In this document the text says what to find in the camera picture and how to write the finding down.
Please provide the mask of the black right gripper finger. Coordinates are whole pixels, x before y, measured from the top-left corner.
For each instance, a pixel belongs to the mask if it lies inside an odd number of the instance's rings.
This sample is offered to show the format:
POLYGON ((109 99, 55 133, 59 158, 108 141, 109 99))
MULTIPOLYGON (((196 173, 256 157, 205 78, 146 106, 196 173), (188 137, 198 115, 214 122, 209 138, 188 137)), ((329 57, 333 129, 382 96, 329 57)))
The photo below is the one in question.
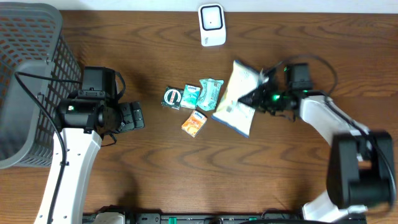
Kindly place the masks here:
POLYGON ((261 86, 264 90, 276 90, 277 81, 275 79, 276 69, 270 68, 261 70, 261 86))
POLYGON ((243 103, 252 108, 267 107, 267 90, 264 85, 259 86, 248 94, 240 97, 238 102, 243 103))

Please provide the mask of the green wet wipes pack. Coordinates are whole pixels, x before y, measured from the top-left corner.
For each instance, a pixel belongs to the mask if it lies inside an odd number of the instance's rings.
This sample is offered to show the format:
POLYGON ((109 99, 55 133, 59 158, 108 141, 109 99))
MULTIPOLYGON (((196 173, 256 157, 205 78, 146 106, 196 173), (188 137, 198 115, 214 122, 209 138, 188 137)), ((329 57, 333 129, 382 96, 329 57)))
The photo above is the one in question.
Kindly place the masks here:
POLYGON ((198 97, 197 106, 204 111, 214 110, 223 83, 223 80, 214 80, 212 78, 201 79, 202 91, 198 97))

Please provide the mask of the roll of tape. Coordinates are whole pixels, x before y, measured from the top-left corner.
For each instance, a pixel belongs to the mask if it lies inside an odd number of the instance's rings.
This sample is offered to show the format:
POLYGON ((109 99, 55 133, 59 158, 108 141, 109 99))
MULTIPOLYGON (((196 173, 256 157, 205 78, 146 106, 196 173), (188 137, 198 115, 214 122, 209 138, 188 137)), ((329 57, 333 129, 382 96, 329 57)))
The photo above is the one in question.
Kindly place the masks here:
POLYGON ((161 105, 175 110, 179 110, 181 107, 182 96, 183 90, 167 86, 162 98, 161 105))

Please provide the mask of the orange tissue pack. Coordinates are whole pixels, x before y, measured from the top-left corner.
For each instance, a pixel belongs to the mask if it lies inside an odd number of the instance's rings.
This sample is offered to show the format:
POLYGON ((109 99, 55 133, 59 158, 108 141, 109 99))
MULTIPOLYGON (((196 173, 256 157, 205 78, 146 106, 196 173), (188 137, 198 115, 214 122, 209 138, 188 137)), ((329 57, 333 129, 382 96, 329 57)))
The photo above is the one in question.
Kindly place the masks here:
POLYGON ((207 117, 197 110, 193 110, 188 119, 182 124, 182 130, 195 137, 207 122, 207 117))

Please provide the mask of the small green wipes pack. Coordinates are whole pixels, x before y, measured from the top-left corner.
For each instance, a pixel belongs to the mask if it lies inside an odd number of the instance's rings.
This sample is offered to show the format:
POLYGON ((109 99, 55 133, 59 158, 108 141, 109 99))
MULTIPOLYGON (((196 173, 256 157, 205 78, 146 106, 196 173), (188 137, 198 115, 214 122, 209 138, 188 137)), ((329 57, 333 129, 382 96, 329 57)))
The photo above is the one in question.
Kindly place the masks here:
POLYGON ((197 107, 197 100, 200 95, 201 88, 192 85, 185 85, 181 107, 195 110, 197 107))

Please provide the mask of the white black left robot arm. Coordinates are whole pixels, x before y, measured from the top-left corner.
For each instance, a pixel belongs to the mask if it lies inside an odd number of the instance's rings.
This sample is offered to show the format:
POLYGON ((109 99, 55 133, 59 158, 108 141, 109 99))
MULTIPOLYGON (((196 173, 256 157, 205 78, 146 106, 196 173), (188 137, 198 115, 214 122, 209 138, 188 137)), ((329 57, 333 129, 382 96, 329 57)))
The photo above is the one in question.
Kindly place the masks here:
POLYGON ((36 223, 82 223, 90 173, 106 135, 145 126, 139 102, 62 100, 56 109, 53 157, 36 223))

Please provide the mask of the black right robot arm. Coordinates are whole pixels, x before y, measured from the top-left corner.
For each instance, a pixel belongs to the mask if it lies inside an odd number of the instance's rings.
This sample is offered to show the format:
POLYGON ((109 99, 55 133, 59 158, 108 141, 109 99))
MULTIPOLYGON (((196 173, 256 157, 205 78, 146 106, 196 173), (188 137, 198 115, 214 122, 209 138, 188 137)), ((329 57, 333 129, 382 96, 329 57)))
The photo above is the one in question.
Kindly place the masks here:
POLYGON ((268 70, 265 81, 238 101, 273 116, 293 111, 331 147, 326 190, 302 207, 303 220, 333 223, 382 203, 393 207, 397 186, 391 135, 369 130, 339 109, 324 91, 314 90, 308 64, 284 68, 284 91, 274 80, 275 72, 268 70))

